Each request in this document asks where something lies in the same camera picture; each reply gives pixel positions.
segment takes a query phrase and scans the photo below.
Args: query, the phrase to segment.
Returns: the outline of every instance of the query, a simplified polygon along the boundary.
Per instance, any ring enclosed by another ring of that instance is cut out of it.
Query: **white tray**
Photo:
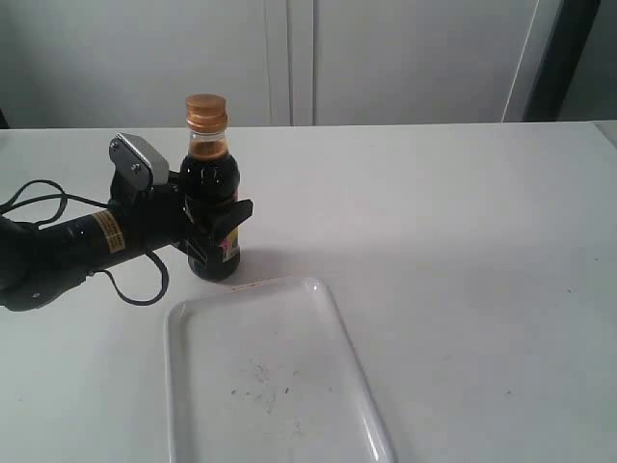
[[[172,463],[394,461],[328,289],[289,278],[165,321]]]

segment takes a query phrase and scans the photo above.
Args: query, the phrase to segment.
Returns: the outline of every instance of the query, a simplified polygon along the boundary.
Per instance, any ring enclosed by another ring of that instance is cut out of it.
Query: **white table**
[[[184,129],[127,131],[179,166]],[[0,132],[0,199],[46,177],[105,201],[115,133]],[[38,311],[0,310],[0,461],[167,461],[165,310],[285,275],[332,288],[399,461],[617,461],[617,150],[596,126],[228,138],[255,216],[225,285],[165,249],[172,281],[153,307],[96,276]],[[135,297],[158,289],[146,259],[113,271]]]

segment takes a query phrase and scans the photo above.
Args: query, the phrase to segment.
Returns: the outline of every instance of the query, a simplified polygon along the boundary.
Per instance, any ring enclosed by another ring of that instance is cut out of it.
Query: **soy sauce bottle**
[[[205,210],[237,200],[240,172],[229,154],[225,129],[228,126],[226,100],[218,95],[186,97],[186,124],[190,130],[188,155],[180,167],[185,191],[186,212],[200,225]],[[222,242],[205,249],[206,265],[189,257],[189,265],[199,277],[216,282],[233,273],[240,263],[238,229]]]

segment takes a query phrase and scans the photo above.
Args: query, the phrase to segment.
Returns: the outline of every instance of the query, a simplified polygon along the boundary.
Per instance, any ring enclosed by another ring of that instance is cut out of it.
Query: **white cabinet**
[[[317,124],[475,123],[500,122],[511,89],[512,103],[524,105],[559,2],[316,5]]]
[[[0,4],[15,127],[519,121],[561,0],[83,0]]]
[[[232,125],[286,124],[284,6],[0,2],[0,108],[14,127],[181,126],[184,97],[211,92]]]

